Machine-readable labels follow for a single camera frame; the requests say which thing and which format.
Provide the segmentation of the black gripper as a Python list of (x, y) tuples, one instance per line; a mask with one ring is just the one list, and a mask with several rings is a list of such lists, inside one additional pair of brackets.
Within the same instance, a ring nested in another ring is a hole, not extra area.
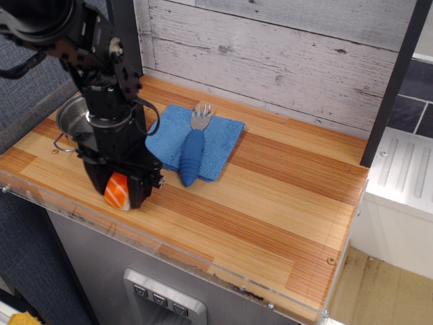
[(162, 163), (145, 144), (159, 129), (159, 112), (147, 101), (134, 101), (122, 107), (119, 117), (99, 118), (91, 114), (93, 104), (86, 103), (92, 132), (78, 141), (78, 156), (87, 175), (101, 195), (113, 172), (126, 175), (131, 208), (139, 209), (152, 188), (164, 183)]

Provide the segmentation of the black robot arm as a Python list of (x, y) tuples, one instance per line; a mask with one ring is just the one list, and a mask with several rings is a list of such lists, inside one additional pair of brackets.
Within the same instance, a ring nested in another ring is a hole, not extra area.
[(137, 209), (164, 182), (162, 163), (147, 149), (140, 74), (127, 60), (113, 24), (84, 1), (2, 1), (1, 34), (34, 55), (1, 76), (19, 79), (47, 56), (60, 60), (82, 94), (86, 110), (58, 125), (77, 144), (76, 152), (100, 194), (115, 175), (126, 179)]

